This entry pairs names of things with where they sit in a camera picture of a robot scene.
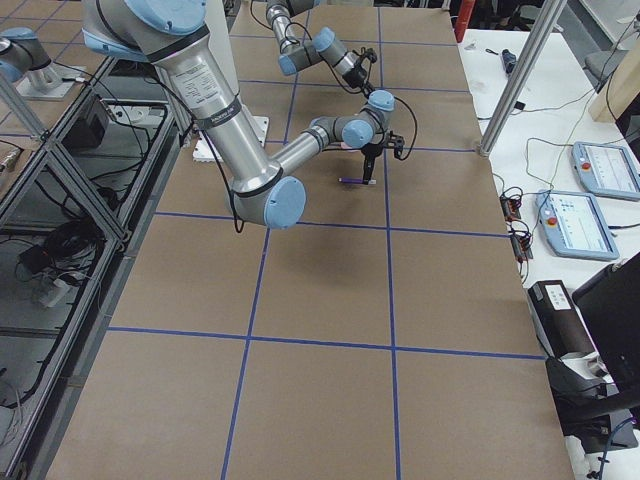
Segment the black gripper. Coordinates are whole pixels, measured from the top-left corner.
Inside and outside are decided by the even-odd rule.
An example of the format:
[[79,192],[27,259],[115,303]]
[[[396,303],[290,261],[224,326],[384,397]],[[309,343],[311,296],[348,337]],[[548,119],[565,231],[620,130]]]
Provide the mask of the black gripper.
[[355,64],[347,73],[344,80],[356,93],[371,93],[373,86],[369,82],[369,73],[361,64]]
[[373,172],[375,168],[376,158],[379,157],[387,148],[386,142],[368,143],[363,146],[360,151],[365,156],[363,163],[362,184],[369,185],[373,181]]

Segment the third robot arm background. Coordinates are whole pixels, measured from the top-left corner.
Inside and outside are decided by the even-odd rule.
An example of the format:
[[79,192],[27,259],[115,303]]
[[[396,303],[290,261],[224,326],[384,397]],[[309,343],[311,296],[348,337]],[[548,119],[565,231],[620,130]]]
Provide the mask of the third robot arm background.
[[1,75],[31,100],[61,101],[75,83],[74,70],[55,65],[27,27],[1,32]]

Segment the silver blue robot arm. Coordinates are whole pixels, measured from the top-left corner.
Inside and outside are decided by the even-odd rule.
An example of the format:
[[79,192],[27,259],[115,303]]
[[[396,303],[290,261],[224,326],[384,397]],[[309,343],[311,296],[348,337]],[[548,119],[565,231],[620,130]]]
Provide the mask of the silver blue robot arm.
[[323,28],[309,41],[291,32],[292,17],[315,7],[313,1],[270,1],[268,27],[279,42],[279,65],[286,75],[326,62],[367,101],[355,115],[319,117],[298,138],[268,155],[253,132],[251,118],[209,48],[210,31],[202,1],[86,1],[86,46],[100,54],[147,62],[165,71],[170,88],[221,155],[233,178],[227,205],[238,219],[271,229],[297,223],[306,204],[303,183],[293,172],[333,143],[365,156],[362,181],[371,179],[383,149],[401,155],[404,140],[390,129],[394,96],[374,89],[362,57],[347,50]]
[[346,92],[368,97],[375,90],[370,75],[377,62],[376,52],[371,48],[348,50],[331,28],[323,27],[312,35],[304,25],[294,21],[296,16],[319,4],[320,1],[267,1],[265,22],[257,19],[253,6],[250,13],[259,25],[273,32],[279,48],[279,67],[285,76],[324,63]]

